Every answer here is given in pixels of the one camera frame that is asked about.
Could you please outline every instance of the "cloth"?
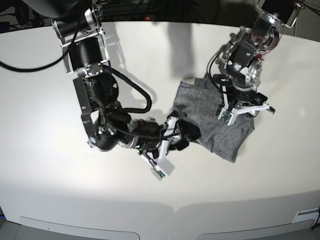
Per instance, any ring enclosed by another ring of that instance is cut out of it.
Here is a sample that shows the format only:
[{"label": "cloth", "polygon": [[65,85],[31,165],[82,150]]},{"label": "cloth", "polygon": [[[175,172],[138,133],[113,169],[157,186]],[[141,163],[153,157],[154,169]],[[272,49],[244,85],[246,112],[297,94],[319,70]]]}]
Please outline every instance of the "cloth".
[{"label": "cloth", "polygon": [[255,130],[254,118],[243,114],[227,126],[218,120],[221,104],[222,96],[206,74],[203,79],[197,78],[195,85],[180,83],[173,109],[186,113],[187,121],[200,128],[201,138],[196,143],[234,163],[239,148]]}]

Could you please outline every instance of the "white tabletop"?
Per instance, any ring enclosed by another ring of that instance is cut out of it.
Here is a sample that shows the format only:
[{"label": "white tabletop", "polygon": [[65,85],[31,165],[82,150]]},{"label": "white tabletop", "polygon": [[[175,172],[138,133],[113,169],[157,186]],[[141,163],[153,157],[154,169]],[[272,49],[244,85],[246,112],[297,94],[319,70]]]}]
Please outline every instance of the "white tabletop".
[{"label": "white tabletop", "polygon": [[[112,67],[147,90],[159,123],[184,76],[204,75],[234,27],[165,22],[104,23]],[[38,67],[61,55],[51,27],[0,35],[1,61]],[[127,231],[141,240],[195,240],[204,233],[292,222],[320,204],[320,43],[284,35],[266,55],[262,112],[235,164],[200,145],[170,152],[176,166],[158,181],[135,150],[90,149],[74,74],[63,63],[35,73],[0,69],[0,206],[20,217]],[[215,66],[213,72],[219,73]],[[118,80],[124,107],[145,100]]]}]

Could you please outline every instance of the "white table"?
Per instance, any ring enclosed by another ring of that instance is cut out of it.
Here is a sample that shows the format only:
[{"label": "white table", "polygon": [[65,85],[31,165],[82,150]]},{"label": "white table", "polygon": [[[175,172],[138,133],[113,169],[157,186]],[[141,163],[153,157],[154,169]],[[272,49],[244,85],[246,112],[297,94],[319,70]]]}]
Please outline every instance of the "white table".
[{"label": "white table", "polygon": [[[104,23],[112,66],[146,89],[148,116],[163,122],[183,76],[204,74],[233,27],[153,22]],[[51,27],[0,35],[0,59],[37,67],[61,55]],[[0,206],[21,217],[139,234],[141,240],[195,240],[200,234],[292,222],[320,204],[320,43],[283,36],[265,57],[262,112],[235,164],[199,145],[171,152],[172,175],[158,181],[135,150],[87,145],[72,79],[63,63],[36,73],[0,69]],[[219,73],[215,66],[213,72]],[[121,80],[124,107],[142,96]]]}]

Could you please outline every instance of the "gray fabric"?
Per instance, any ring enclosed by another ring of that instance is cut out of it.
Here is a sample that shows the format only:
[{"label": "gray fabric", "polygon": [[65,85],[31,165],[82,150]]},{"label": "gray fabric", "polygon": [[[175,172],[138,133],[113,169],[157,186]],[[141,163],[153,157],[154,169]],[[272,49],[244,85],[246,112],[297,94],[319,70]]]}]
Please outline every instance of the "gray fabric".
[{"label": "gray fabric", "polygon": [[254,118],[240,115],[233,125],[227,126],[218,120],[222,96],[208,76],[197,78],[195,84],[180,83],[173,109],[186,113],[188,121],[200,128],[201,138],[196,143],[234,163],[240,146],[255,130]]}]

